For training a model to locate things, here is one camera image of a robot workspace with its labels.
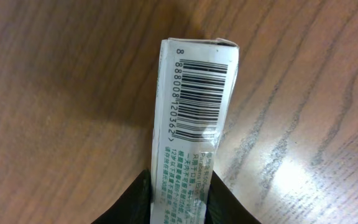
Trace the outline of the white green medicine box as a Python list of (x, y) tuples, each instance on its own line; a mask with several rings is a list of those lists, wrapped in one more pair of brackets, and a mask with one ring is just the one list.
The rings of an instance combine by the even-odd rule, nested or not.
[(162, 41), (152, 141), (152, 223), (204, 222), (238, 64), (239, 46), (225, 39)]

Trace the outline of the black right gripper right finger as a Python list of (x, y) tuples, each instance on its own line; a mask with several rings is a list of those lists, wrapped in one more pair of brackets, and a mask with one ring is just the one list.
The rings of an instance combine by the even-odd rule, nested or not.
[(260, 224), (213, 171), (204, 224)]

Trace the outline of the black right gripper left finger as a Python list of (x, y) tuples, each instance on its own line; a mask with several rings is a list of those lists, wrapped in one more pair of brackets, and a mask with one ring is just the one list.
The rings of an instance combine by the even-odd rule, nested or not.
[(145, 169), (92, 224), (150, 224), (151, 197), (151, 174)]

